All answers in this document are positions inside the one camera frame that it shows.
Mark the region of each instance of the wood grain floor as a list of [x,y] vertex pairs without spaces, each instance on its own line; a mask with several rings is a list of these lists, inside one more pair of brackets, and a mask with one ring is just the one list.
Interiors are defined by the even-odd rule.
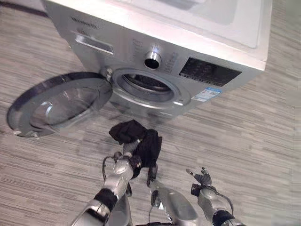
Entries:
[[[163,136],[158,178],[181,191],[206,222],[185,168],[205,166],[248,226],[301,225],[301,110],[287,103],[301,75],[301,20],[288,3],[273,5],[266,72],[163,124],[138,119]],[[0,226],[63,226],[103,184],[101,160],[119,150],[109,129],[131,118],[110,104],[101,117],[73,135],[39,140],[15,137],[6,111],[25,90],[61,73],[83,70],[52,23],[0,8]],[[134,224],[147,223],[146,171],[131,182]],[[152,221],[167,222],[154,210]]]

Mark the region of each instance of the washing machine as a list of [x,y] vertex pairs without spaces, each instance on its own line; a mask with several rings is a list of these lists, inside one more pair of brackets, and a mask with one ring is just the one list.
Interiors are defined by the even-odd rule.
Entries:
[[69,128],[107,101],[133,116],[173,118],[265,69],[271,0],[43,3],[87,71],[23,93],[7,114],[19,136]]

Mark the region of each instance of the cable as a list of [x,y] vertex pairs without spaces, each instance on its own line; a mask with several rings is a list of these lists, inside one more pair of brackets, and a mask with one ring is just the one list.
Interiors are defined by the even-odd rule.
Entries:
[[202,186],[203,188],[210,189],[210,190],[213,191],[216,195],[219,195],[219,196],[225,198],[225,199],[228,201],[228,203],[229,203],[229,205],[230,205],[230,207],[231,207],[232,215],[234,216],[234,206],[233,206],[233,203],[232,203],[232,201],[231,201],[227,196],[225,196],[225,195],[219,193],[219,192],[216,190],[216,188],[213,187],[213,186],[209,186],[209,185],[201,185],[201,186]]
[[151,222],[151,211],[152,211],[152,206],[151,206],[151,208],[150,208],[150,211],[149,211],[149,223]]
[[231,207],[232,215],[234,216],[234,206],[233,206],[232,201],[227,196],[225,196],[225,195],[223,195],[223,194],[221,194],[219,192],[217,192],[216,194],[219,195],[219,196],[221,196],[221,197],[223,197],[223,198],[225,198],[228,201],[228,203],[229,203],[229,205]]
[[107,160],[107,159],[109,159],[109,158],[111,158],[111,159],[114,159],[112,156],[107,156],[107,157],[105,157],[104,159],[103,159],[103,168],[102,168],[102,173],[103,173],[103,180],[104,181],[106,181],[106,179],[107,179],[107,177],[106,177],[106,174],[105,174],[105,161]]

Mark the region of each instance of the sticker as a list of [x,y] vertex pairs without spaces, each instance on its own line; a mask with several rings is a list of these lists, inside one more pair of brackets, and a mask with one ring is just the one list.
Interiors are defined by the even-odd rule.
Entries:
[[220,89],[207,87],[202,92],[195,95],[192,99],[197,100],[197,101],[201,101],[201,102],[205,102],[205,101],[207,101],[207,100],[209,100],[213,97],[216,97],[217,95],[219,95],[221,93],[222,93],[222,91]]

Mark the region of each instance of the washing machine door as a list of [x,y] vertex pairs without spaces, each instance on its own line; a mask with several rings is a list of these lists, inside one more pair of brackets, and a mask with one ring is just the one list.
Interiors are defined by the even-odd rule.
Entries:
[[7,122],[21,137],[80,129],[111,95],[111,84],[98,73],[63,74],[24,92],[9,108]]

